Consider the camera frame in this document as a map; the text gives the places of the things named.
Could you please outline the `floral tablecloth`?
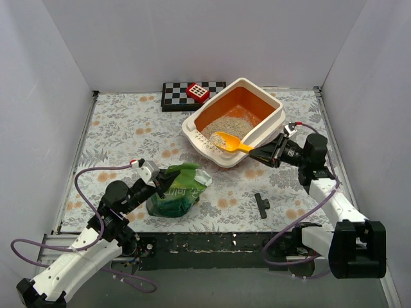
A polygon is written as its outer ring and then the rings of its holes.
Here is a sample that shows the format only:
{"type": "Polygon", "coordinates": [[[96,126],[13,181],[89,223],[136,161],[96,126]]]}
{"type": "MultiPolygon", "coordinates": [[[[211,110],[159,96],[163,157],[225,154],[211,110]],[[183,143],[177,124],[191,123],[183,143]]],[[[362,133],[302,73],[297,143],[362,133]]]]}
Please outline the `floral tablecloth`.
{"type": "Polygon", "coordinates": [[[331,230],[325,213],[299,185],[295,167],[272,169],[249,158],[230,169],[219,167],[199,155],[182,133],[187,117],[187,112],[163,112],[159,93],[99,95],[76,167],[82,175],[67,196],[59,230],[81,231],[93,215],[91,205],[99,204],[112,181],[132,185],[138,175],[124,165],[134,158],[161,168],[196,163],[213,180],[181,218],[154,217],[138,206],[127,216],[137,232],[280,231],[304,214],[331,230]],[[256,193],[269,200],[266,219],[260,217],[256,193]]]}

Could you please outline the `black bag clip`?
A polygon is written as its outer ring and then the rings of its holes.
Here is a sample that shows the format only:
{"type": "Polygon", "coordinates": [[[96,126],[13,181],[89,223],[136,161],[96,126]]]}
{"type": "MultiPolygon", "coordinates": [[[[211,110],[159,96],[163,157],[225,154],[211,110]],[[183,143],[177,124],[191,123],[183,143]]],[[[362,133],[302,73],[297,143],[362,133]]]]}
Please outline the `black bag clip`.
{"type": "Polygon", "coordinates": [[[267,210],[270,209],[270,203],[268,199],[262,199],[260,193],[256,193],[254,195],[256,199],[256,203],[258,206],[259,214],[261,219],[266,219],[267,218],[267,210]]]}

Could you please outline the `black white checkerboard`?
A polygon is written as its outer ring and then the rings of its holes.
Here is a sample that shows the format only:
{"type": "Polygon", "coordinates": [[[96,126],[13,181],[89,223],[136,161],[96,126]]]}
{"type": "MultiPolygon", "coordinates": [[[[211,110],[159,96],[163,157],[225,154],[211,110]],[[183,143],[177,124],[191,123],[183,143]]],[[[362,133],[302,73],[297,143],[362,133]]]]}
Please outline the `black white checkerboard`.
{"type": "Polygon", "coordinates": [[[161,108],[163,112],[192,112],[198,110],[202,104],[196,102],[186,94],[186,89],[197,83],[210,91],[210,98],[226,88],[225,81],[185,81],[163,83],[161,108]]]}

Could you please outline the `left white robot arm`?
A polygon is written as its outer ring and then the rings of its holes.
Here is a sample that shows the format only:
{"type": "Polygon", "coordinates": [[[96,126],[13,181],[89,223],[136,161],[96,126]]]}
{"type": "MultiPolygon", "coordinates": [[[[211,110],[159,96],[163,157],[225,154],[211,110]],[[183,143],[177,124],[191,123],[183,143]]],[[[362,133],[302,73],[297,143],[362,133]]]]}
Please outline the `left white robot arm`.
{"type": "Polygon", "coordinates": [[[78,289],[112,259],[131,256],[138,244],[127,214],[153,195],[163,198],[180,171],[158,168],[154,162],[133,160],[139,179],[128,186],[121,180],[108,184],[94,216],[68,247],[55,247],[61,254],[33,278],[16,286],[25,307],[65,307],[78,289]]]}

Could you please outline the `red white grid block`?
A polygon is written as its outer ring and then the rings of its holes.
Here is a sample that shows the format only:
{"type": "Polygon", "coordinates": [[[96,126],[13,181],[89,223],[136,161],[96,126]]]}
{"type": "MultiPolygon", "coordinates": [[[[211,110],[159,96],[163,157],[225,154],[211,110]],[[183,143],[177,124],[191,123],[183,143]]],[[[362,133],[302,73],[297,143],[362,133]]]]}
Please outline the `red white grid block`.
{"type": "Polygon", "coordinates": [[[206,99],[210,97],[210,91],[197,83],[192,83],[186,89],[186,95],[187,97],[192,98],[197,103],[203,103],[206,99]]]}

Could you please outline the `yellow plastic scoop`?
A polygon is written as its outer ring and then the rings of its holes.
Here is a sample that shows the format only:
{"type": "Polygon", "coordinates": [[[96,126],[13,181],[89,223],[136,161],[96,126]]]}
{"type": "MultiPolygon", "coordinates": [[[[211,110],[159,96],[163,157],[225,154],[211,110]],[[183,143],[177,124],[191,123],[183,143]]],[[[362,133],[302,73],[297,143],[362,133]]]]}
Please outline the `yellow plastic scoop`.
{"type": "Polygon", "coordinates": [[[240,151],[248,154],[251,150],[254,149],[252,146],[243,144],[238,137],[224,132],[213,133],[210,137],[210,141],[218,148],[229,153],[240,151]]]}

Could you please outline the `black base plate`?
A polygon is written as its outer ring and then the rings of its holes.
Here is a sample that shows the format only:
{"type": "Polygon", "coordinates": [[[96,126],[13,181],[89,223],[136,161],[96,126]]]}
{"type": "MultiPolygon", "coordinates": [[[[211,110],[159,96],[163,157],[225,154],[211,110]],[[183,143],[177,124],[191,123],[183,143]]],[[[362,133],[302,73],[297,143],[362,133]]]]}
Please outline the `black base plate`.
{"type": "Polygon", "coordinates": [[[263,248],[276,232],[152,232],[136,235],[113,268],[135,273],[174,269],[265,268],[263,248]]]}

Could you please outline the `white orange litter box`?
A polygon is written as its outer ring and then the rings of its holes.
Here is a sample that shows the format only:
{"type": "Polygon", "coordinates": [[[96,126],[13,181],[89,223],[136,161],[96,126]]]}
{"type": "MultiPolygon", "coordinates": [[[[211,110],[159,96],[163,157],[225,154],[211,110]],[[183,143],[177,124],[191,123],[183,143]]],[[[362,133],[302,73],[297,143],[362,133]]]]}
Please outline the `white orange litter box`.
{"type": "Polygon", "coordinates": [[[185,119],[182,132],[194,149],[218,166],[230,168],[240,163],[246,154],[222,151],[202,134],[207,125],[221,117],[248,121],[252,129],[242,138],[242,143],[258,147],[278,134],[286,114],[278,99],[248,79],[238,78],[185,119]]]}

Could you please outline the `cat litter pile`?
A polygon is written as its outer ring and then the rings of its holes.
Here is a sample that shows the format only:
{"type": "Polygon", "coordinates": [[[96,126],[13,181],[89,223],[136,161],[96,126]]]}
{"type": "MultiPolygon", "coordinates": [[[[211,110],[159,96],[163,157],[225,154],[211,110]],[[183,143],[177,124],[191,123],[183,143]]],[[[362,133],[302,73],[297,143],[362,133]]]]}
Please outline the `cat litter pile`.
{"type": "Polygon", "coordinates": [[[223,116],[208,124],[201,134],[210,141],[210,137],[215,132],[224,132],[242,139],[253,129],[250,121],[238,118],[223,116]]]}

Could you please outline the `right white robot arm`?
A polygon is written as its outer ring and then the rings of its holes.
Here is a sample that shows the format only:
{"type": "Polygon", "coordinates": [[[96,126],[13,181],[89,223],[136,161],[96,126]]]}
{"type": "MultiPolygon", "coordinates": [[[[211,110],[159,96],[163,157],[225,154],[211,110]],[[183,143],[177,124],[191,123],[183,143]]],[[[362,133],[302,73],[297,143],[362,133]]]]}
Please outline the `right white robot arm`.
{"type": "Polygon", "coordinates": [[[386,229],[371,221],[339,192],[336,176],[326,166],[328,140],[319,133],[307,136],[303,147],[285,134],[249,151],[249,157],[270,167],[287,163],[298,169],[299,183],[324,211],[334,231],[299,227],[290,241],[298,255],[314,250],[328,260],[335,278],[383,278],[386,274],[386,229]]]}

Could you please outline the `green litter bag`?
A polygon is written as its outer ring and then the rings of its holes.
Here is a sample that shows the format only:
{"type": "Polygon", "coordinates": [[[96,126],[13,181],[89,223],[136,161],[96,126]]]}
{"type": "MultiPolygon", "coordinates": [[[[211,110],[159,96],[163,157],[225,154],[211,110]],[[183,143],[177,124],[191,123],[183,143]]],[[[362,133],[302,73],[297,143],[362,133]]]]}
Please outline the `green litter bag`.
{"type": "Polygon", "coordinates": [[[174,165],[166,173],[179,171],[171,187],[160,198],[153,195],[146,201],[146,209],[151,216],[179,218],[189,212],[200,199],[200,195],[212,184],[211,175],[198,164],[183,163],[174,165]]]}

